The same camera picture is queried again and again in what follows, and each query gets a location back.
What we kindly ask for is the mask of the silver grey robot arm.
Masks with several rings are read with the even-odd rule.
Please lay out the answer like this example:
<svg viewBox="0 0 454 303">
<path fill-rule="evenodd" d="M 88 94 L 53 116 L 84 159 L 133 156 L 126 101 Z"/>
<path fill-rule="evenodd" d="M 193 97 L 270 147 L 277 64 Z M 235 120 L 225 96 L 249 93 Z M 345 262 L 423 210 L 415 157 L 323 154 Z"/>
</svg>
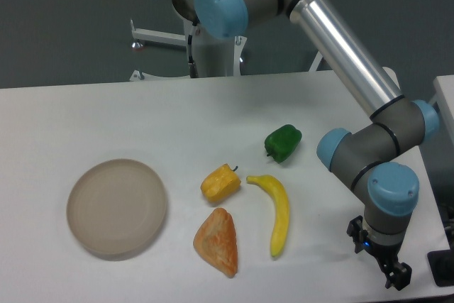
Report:
<svg viewBox="0 0 454 303">
<path fill-rule="evenodd" d="M 328 132 L 317 155 L 364 204 L 347 229 L 355 251 L 374 257 L 386 287 L 405 288 L 411 268 L 398 260 L 406 228 L 419 198 L 419 180 L 395 158 L 422 144 L 439 127 L 434 108 L 409 101 L 374 61 L 329 0 L 180 0 L 191 18 L 217 39 L 244 34 L 251 25 L 285 14 L 308 35 L 370 118 L 350 133 Z"/>
</svg>

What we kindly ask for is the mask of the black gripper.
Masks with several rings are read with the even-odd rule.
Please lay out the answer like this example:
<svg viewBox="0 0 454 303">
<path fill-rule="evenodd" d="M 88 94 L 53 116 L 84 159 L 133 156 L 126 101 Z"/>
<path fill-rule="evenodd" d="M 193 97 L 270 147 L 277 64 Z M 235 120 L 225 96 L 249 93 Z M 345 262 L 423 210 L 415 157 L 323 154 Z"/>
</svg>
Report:
<svg viewBox="0 0 454 303">
<path fill-rule="evenodd" d="M 411 282 L 412 268 L 400 263 L 398 253 L 403 238 L 401 235 L 385 235 L 366 231 L 362 227 L 362 216 L 352 219 L 347 227 L 347 235 L 352 238 L 355 253 L 365 250 L 377 261 L 380 270 L 386 277 L 385 288 L 400 291 Z"/>
</svg>

